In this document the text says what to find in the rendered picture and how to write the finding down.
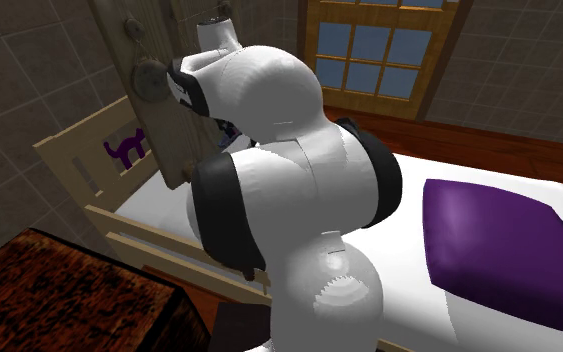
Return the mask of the wooden board with round discs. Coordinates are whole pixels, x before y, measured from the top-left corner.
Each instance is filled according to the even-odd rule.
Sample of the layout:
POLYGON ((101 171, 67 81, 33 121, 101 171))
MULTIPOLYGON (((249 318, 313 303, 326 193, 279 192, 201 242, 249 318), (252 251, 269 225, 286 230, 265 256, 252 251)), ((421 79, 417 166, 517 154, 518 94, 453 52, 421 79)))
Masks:
POLYGON ((231 12, 228 0, 87 0, 164 178, 175 189, 185 169, 219 151, 214 120, 174 98, 167 68, 199 51, 196 25, 231 12))

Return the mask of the wooden framed window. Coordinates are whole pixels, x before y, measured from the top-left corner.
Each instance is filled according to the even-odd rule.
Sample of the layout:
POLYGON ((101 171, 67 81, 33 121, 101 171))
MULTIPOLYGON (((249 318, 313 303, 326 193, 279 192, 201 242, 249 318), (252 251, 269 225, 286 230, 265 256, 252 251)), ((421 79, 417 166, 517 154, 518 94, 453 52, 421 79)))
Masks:
POLYGON ((474 0, 299 0, 327 106, 423 120, 474 0))

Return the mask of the purple pillow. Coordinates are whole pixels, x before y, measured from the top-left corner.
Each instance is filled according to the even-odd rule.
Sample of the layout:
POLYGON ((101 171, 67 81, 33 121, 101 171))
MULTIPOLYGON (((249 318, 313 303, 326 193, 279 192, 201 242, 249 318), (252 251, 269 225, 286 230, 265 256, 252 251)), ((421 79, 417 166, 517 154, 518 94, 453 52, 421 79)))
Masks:
POLYGON ((422 217, 432 284, 563 331, 563 221, 549 205, 495 187, 429 179, 422 217))

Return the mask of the dark wooden bedside table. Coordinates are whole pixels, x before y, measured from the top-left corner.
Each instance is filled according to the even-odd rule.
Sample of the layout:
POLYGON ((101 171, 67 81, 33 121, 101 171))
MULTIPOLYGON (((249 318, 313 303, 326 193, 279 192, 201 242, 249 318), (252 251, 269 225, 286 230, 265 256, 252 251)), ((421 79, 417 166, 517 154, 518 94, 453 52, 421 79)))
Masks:
POLYGON ((184 289, 40 230, 0 248, 0 352, 207 352, 184 289))

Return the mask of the white bed with beige frame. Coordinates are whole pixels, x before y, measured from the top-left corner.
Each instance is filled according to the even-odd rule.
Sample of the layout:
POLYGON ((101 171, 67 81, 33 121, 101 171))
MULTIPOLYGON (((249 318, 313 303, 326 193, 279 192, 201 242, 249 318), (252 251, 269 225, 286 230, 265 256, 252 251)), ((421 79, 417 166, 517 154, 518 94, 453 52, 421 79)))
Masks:
MULTIPOLYGON (((127 98, 39 142, 35 149, 119 258, 152 267, 215 294, 269 304, 269 280, 253 282, 203 251, 187 222, 182 189, 166 186, 152 153, 118 171, 105 139, 132 122, 127 98)), ((484 184, 549 205, 563 222, 563 184, 400 156, 408 193, 380 224, 347 236, 383 283, 385 352, 563 352, 563 332, 456 297, 433 285, 424 254, 422 193, 429 178, 484 184)))

